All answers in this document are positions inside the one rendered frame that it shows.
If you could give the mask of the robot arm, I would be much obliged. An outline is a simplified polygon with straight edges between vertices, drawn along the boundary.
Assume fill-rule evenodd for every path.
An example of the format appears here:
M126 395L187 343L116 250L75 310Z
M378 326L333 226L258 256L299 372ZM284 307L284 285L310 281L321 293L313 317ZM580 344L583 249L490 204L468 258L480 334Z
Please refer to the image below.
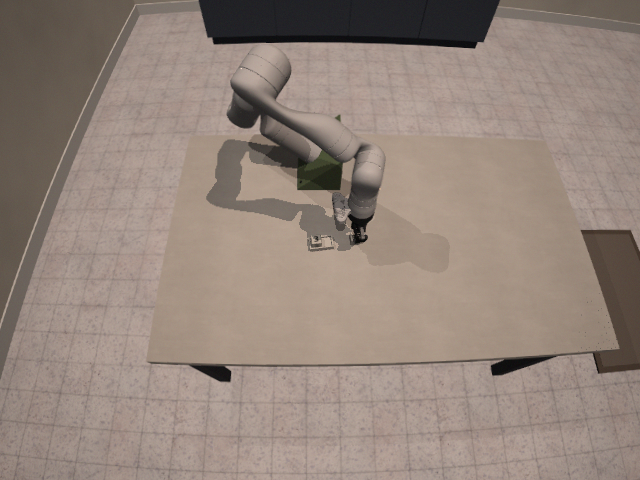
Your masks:
M261 134L306 163L316 160L322 150L341 163L354 157L349 199L339 192L332 194L335 219L344 224L350 214L358 219L372 216L386 161L382 149L330 115L292 110L278 103L276 98L292 71L279 48L256 45L239 67L230 80L234 94L228 119L247 129L262 113Z

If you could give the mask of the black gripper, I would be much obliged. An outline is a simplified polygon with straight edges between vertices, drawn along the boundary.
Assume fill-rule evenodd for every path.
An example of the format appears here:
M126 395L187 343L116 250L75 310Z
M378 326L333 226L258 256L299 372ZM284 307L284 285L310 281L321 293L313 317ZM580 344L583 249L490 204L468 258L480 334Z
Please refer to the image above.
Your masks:
M368 239L368 236L366 234L364 234L366 232L366 225L368 222L370 222L372 220L374 216L374 213L372 216L370 216L369 218L366 219L358 219L354 216L352 216L351 214L348 216L348 218L352 221L351 223L351 229L353 229L354 231L354 243L360 243L360 242L365 242ZM360 234L358 234L360 233Z

